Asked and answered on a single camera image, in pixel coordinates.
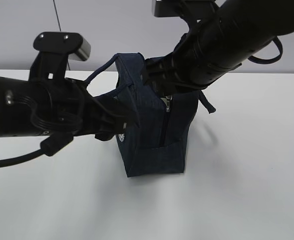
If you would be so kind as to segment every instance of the bag logo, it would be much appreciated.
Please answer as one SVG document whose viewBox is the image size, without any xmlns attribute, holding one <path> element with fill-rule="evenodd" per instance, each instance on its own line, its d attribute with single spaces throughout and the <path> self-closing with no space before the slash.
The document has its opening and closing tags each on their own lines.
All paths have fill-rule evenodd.
<svg viewBox="0 0 294 240">
<path fill-rule="evenodd" d="M 118 138 L 119 138 L 119 140 L 120 140 L 120 142 L 124 142 L 125 141 L 125 135 L 124 134 L 118 134 Z"/>
</svg>

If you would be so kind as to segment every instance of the zipper pull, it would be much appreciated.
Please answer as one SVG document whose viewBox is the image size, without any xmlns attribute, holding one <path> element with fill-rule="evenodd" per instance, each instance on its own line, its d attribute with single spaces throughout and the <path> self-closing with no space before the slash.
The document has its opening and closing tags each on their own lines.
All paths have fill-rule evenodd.
<svg viewBox="0 0 294 240">
<path fill-rule="evenodd" d="M 169 113 L 171 110 L 171 101 L 172 101 L 172 95 L 166 96 L 166 112 Z"/>
</svg>

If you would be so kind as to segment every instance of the robotic arm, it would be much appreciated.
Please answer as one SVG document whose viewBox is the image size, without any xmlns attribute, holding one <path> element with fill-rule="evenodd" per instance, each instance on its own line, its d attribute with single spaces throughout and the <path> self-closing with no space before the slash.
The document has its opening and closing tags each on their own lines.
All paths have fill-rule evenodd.
<svg viewBox="0 0 294 240">
<path fill-rule="evenodd" d="M 146 60 L 144 82 L 160 96 L 203 90 L 246 59 L 274 63 L 282 55 L 277 36 L 294 32 L 294 1 L 227 0 L 218 7 L 215 0 L 154 0 L 154 15 L 179 16 L 189 26 L 173 52 Z M 252 56 L 272 41 L 278 57 Z"/>
<path fill-rule="evenodd" d="M 160 97 L 205 89 L 245 59 L 274 63 L 282 55 L 277 36 L 294 32 L 294 0 L 227 0 L 221 7 L 215 0 L 154 0 L 154 14 L 179 16 L 189 26 L 173 52 L 145 62 L 142 79 Z M 279 56 L 252 56 L 272 41 Z M 1 160 L 0 167 L 53 156 L 74 136 L 95 134 L 107 141 L 136 122 L 116 99 L 92 97 L 88 82 L 65 78 L 68 58 L 89 58 L 90 45 L 81 35 L 44 32 L 34 48 L 39 54 L 28 81 L 0 77 L 0 137 L 49 137 L 40 150 Z"/>
</svg>

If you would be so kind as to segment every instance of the black cable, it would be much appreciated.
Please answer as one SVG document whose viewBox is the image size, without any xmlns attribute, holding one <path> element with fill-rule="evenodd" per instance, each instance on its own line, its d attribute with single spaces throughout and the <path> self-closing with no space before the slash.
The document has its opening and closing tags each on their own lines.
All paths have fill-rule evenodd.
<svg viewBox="0 0 294 240">
<path fill-rule="evenodd" d="M 28 162 L 30 160 L 33 160 L 35 158 L 38 158 L 38 157 L 42 156 L 43 154 L 44 154 L 43 151 L 41 149 L 39 149 L 37 151 L 34 151 L 32 153 L 29 153 L 29 154 L 26 154 L 23 156 L 0 160 L 0 168 L 9 167 L 9 166 L 17 165 L 17 164 L 22 164 L 22 163 Z"/>
<path fill-rule="evenodd" d="M 57 5 L 56 5 L 56 1 L 55 0 L 53 0 L 53 6 L 55 7 L 55 12 L 56 12 L 56 17 L 57 17 L 57 21 L 58 21 L 59 31 L 62 32 L 61 24 L 60 24 L 60 19 L 59 19 L 59 15 L 58 15 L 58 10 L 57 10 Z"/>
</svg>

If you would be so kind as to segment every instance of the denim bag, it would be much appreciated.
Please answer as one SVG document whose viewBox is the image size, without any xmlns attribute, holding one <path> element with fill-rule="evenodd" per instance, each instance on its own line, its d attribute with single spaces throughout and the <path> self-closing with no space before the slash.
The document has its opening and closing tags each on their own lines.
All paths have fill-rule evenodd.
<svg viewBox="0 0 294 240">
<path fill-rule="evenodd" d="M 137 115 L 138 123 L 124 134 L 116 135 L 128 177 L 146 174 L 176 174 L 185 170 L 189 126 L 197 112 L 198 101 L 214 113 L 215 108 L 202 91 L 159 98 L 143 85 L 141 71 L 145 60 L 140 53 L 118 53 L 88 80 L 116 63 L 119 79 L 116 89 L 106 93 L 115 97 Z"/>
</svg>

